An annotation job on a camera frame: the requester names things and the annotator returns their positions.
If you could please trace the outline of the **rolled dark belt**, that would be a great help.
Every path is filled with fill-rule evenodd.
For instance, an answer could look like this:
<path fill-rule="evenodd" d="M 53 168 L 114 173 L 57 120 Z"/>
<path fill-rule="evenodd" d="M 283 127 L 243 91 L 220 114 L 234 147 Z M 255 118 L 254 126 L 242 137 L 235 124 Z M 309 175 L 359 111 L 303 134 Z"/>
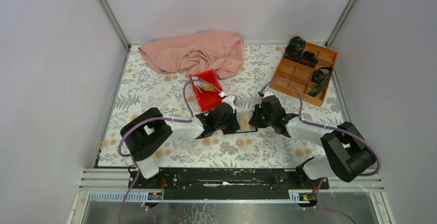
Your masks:
<path fill-rule="evenodd" d="M 311 51 L 304 51 L 299 63 L 310 68 L 315 68 L 315 66 L 318 64 L 318 59 L 315 53 Z"/>
<path fill-rule="evenodd" d="M 283 57 L 298 63 L 302 57 L 306 44 L 306 40 L 302 37 L 294 36 L 285 48 Z"/>

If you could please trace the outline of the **wooden compartment tray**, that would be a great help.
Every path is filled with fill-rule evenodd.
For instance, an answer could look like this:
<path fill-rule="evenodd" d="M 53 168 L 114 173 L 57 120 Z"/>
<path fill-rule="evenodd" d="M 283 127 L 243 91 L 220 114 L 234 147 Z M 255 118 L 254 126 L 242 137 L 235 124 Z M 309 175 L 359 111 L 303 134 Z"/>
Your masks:
<path fill-rule="evenodd" d="M 304 51 L 315 53 L 318 64 L 310 68 L 282 56 L 269 87 L 320 107 L 327 95 L 327 88 L 339 53 L 322 45 L 307 42 Z"/>

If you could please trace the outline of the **gold VIP card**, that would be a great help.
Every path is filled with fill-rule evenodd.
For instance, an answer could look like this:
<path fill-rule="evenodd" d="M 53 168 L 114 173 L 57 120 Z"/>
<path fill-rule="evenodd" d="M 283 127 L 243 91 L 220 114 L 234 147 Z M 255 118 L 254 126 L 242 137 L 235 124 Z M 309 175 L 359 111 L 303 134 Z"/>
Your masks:
<path fill-rule="evenodd" d="M 201 83 L 201 89 L 205 92 L 217 92 L 214 85 L 207 84 L 204 82 Z"/>

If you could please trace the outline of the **rolled dark belt top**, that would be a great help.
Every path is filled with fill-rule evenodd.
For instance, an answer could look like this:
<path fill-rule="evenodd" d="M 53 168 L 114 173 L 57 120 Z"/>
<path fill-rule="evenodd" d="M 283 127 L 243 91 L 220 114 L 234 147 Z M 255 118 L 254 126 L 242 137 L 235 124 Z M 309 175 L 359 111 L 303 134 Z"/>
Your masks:
<path fill-rule="evenodd" d="M 302 37 L 294 36 L 285 48 L 283 57 L 298 63 L 302 57 L 306 44 L 306 40 Z"/>

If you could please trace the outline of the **stack of cards in bin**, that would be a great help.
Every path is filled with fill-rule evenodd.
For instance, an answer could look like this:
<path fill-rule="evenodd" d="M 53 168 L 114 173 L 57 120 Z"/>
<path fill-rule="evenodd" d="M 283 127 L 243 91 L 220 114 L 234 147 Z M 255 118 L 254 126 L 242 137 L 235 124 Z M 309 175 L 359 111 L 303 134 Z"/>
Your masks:
<path fill-rule="evenodd" d="M 204 80 L 202 80 L 198 77 L 193 77 L 192 80 L 193 80 L 193 83 L 194 83 L 196 89 L 198 90 L 198 92 L 203 93 L 205 91 L 204 90 Z"/>

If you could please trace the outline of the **pink cloth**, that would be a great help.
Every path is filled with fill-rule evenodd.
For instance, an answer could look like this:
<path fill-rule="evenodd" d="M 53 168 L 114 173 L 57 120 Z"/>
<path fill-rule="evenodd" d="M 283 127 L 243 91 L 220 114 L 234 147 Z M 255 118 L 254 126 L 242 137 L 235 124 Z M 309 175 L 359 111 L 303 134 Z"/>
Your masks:
<path fill-rule="evenodd" d="M 208 31 L 164 38 L 139 47 L 156 73 L 196 75 L 213 70 L 218 78 L 234 77 L 244 64 L 244 40 L 233 31 Z"/>

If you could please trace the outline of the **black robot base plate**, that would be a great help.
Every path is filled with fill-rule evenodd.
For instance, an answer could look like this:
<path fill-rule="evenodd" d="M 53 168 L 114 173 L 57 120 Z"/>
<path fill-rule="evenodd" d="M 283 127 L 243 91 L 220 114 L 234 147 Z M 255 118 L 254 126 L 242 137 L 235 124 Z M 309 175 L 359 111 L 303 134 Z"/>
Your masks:
<path fill-rule="evenodd" d="M 290 200 L 297 192 L 313 197 L 328 182 L 309 179 L 302 170 L 262 168 L 176 168 L 159 169 L 146 179 L 130 169 L 128 186 L 156 189 L 163 200 Z"/>

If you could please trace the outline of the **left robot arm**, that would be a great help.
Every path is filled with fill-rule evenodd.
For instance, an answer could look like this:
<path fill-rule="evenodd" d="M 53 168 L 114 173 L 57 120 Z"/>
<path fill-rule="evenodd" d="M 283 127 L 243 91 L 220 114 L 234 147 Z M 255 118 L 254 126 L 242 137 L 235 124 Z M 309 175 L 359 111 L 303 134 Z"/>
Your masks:
<path fill-rule="evenodd" d="M 222 130 L 223 134 L 234 134 L 240 130 L 237 111 L 225 102 L 212 111 L 190 118 L 164 116 L 153 107 L 126 124 L 120 135 L 141 173 L 140 182 L 147 188 L 154 188 L 160 181 L 154 153 L 167 139 L 172 136 L 205 139 L 218 130 Z"/>

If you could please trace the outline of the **red plastic bin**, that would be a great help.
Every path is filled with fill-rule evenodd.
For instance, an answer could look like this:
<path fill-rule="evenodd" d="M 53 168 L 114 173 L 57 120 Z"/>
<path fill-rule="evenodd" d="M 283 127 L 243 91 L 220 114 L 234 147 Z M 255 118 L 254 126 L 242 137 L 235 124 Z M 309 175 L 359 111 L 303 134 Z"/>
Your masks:
<path fill-rule="evenodd" d="M 217 92 L 203 92 L 199 93 L 196 89 L 194 83 L 192 83 L 193 90 L 195 92 L 195 95 L 197 97 L 199 106 L 203 112 L 212 110 L 219 106 L 222 102 L 222 98 L 219 96 L 219 93 L 223 91 L 222 86 L 220 85 L 219 79 L 214 72 L 214 70 L 208 70 L 199 74 L 196 74 L 194 76 L 191 76 L 190 79 L 192 80 L 193 77 L 198 77 L 202 80 L 205 80 L 212 85 L 215 86 L 215 89 Z"/>

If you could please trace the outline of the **rolled dark belt middle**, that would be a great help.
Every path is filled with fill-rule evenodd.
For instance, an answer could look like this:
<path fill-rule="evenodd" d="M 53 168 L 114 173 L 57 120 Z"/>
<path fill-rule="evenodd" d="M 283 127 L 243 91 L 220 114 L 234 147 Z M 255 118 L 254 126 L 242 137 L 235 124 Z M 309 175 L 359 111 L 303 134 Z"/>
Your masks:
<path fill-rule="evenodd" d="M 311 51 L 304 51 L 299 63 L 310 68 L 315 68 L 315 66 L 318 64 L 318 59 L 315 53 Z"/>

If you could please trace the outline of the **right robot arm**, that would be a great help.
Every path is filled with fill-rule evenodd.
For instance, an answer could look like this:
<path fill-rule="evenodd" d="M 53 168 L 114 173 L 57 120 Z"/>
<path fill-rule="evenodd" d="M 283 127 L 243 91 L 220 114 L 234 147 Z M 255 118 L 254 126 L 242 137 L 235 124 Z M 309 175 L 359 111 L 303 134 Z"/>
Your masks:
<path fill-rule="evenodd" d="M 282 136 L 302 139 L 321 146 L 325 155 L 310 158 L 296 167 L 296 184 L 310 188 L 317 179 L 338 177 L 351 182 L 377 163 L 376 154 L 365 144 L 351 122 L 336 127 L 305 121 L 299 114 L 286 113 L 274 94 L 263 93 L 249 124 L 256 128 L 271 127 Z"/>

